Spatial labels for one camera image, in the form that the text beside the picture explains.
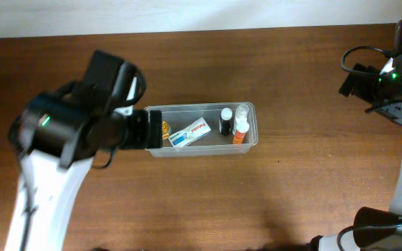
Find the white Panadol box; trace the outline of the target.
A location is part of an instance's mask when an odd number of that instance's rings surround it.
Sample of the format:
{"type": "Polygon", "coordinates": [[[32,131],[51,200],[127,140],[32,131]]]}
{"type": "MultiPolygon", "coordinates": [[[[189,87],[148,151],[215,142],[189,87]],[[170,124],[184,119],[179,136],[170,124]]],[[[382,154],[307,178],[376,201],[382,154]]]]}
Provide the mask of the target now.
{"type": "Polygon", "coordinates": [[[181,148],[192,144],[210,132],[211,128],[205,119],[201,117],[186,128],[170,135],[168,139],[173,147],[181,148]]]}

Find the white spray bottle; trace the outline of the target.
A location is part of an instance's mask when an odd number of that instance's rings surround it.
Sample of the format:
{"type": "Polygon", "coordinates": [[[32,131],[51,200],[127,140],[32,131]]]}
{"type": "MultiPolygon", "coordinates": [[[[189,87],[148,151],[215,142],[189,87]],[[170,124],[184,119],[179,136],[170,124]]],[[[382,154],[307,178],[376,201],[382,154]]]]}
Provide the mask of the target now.
{"type": "Polygon", "coordinates": [[[235,135],[235,133],[236,133],[238,123],[242,122],[242,121],[247,121],[248,113],[249,113],[248,105],[241,104],[238,106],[238,108],[235,111],[234,125],[232,128],[233,135],[235,135]]]}

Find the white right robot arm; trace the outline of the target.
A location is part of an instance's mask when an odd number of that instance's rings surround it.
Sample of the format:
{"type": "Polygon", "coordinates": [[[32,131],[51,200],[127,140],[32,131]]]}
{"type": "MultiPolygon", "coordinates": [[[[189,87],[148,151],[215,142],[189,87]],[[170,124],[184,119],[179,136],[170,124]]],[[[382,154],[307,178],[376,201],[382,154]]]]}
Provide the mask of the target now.
{"type": "MultiPolygon", "coordinates": [[[[366,113],[376,113],[402,126],[402,20],[396,24],[394,47],[382,54],[388,61],[382,69],[355,64],[343,66],[348,77],[339,89],[370,104],[366,113]]],[[[387,211],[362,207],[351,226],[333,236],[316,236],[307,250],[402,250],[402,159],[399,179],[387,211]]]]}

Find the small gold lid jar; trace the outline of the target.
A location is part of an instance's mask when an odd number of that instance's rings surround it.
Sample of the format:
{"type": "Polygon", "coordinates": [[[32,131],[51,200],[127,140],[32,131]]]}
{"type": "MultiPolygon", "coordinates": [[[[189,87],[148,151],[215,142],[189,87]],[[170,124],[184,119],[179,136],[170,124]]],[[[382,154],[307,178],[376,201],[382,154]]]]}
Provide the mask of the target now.
{"type": "Polygon", "coordinates": [[[166,121],[162,122],[162,136],[163,139],[167,139],[172,134],[170,124],[166,121]]]}

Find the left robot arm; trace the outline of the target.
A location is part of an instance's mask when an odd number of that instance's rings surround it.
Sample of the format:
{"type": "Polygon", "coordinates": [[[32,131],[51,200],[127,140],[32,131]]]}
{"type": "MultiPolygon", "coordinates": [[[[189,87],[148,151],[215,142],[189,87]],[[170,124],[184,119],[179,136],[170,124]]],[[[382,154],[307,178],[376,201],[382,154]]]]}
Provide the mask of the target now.
{"type": "Polygon", "coordinates": [[[82,79],[27,104],[8,132],[19,177],[7,250],[62,249],[97,152],[162,147],[161,112],[134,109],[146,88],[135,64],[98,50],[82,79]]]}

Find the orange tube white cap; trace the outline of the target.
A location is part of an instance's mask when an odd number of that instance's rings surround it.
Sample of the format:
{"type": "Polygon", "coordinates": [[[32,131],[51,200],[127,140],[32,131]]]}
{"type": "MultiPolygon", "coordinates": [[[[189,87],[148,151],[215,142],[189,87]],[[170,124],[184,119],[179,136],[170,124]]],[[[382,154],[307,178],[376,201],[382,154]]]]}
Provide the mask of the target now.
{"type": "Polygon", "coordinates": [[[233,144],[241,144],[248,132],[250,125],[247,121],[240,121],[237,122],[236,126],[234,127],[234,138],[232,140],[233,144]]]}

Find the dark syrup bottle white cap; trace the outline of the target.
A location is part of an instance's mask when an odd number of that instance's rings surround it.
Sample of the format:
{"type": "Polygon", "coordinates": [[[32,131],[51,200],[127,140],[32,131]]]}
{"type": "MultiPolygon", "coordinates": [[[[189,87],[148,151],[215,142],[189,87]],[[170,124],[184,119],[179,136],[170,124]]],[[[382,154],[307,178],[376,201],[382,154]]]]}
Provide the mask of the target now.
{"type": "Polygon", "coordinates": [[[232,110],[228,107],[221,110],[221,115],[219,117],[219,132],[222,136],[228,136],[230,134],[230,121],[232,115],[232,110]]]}

